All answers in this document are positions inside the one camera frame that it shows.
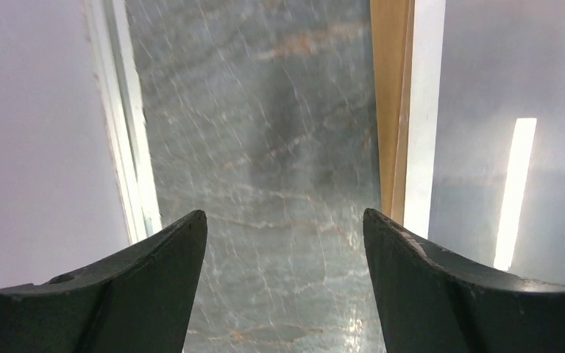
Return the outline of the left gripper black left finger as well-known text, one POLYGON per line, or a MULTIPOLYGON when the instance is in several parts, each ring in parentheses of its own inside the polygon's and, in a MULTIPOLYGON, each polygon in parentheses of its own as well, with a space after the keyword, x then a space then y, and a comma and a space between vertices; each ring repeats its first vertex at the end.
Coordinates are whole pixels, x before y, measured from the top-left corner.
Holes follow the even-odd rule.
POLYGON ((0 352, 181 352, 206 245, 194 210, 46 283, 0 288, 0 352))

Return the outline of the brown backing board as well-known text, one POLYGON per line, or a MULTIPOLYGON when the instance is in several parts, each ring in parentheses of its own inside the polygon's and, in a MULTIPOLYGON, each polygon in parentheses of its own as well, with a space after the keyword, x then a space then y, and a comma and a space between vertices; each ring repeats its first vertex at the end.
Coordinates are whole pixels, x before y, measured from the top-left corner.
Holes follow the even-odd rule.
POLYGON ((414 8, 411 0, 370 1, 381 209, 399 224, 405 214, 414 8))

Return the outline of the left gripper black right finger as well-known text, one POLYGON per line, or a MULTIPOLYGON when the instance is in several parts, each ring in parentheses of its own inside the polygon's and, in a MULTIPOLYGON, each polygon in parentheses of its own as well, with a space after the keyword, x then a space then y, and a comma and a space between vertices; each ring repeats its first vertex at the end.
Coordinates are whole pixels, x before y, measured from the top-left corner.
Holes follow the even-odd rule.
POLYGON ((388 352, 565 352, 565 285, 482 265, 363 214, 388 352))

